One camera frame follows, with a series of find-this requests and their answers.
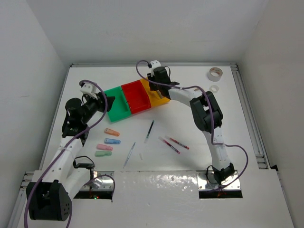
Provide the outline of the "blue pen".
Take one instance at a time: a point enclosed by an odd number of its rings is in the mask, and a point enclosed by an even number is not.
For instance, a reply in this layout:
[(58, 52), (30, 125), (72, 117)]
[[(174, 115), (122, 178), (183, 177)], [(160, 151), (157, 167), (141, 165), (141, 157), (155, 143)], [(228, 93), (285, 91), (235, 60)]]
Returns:
[(131, 147), (131, 149), (130, 149), (128, 155), (127, 155), (127, 158), (126, 158), (126, 160), (125, 160), (125, 162), (124, 162), (124, 165), (123, 165), (123, 169), (125, 169), (125, 167), (126, 167), (128, 161), (129, 161), (129, 159), (130, 159), (130, 157), (131, 157), (131, 155), (132, 155), (132, 152), (133, 152), (133, 150), (134, 150), (135, 145), (136, 145), (136, 142), (133, 143), (133, 145), (132, 145), (132, 147)]

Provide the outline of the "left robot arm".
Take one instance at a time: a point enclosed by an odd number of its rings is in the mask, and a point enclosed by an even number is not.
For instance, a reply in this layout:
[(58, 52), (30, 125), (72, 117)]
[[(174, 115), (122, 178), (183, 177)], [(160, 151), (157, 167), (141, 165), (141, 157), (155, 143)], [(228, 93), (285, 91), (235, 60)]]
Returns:
[(72, 211), (72, 200), (90, 179), (93, 164), (76, 164), (89, 134), (87, 123), (96, 112), (110, 111), (115, 97), (101, 92), (66, 102), (62, 138), (51, 163), (36, 182), (26, 189), (24, 219), (65, 221)]

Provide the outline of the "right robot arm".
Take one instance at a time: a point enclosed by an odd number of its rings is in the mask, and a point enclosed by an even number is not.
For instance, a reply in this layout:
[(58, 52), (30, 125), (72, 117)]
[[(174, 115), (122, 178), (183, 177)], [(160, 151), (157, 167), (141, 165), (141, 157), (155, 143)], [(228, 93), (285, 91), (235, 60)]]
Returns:
[(235, 169), (228, 157), (222, 136), (223, 113), (211, 91), (202, 92), (198, 87), (181, 88), (172, 82), (165, 67), (159, 66), (147, 74), (149, 87), (162, 96), (178, 101), (191, 109), (196, 127), (203, 132), (211, 154), (213, 177), (221, 184)]

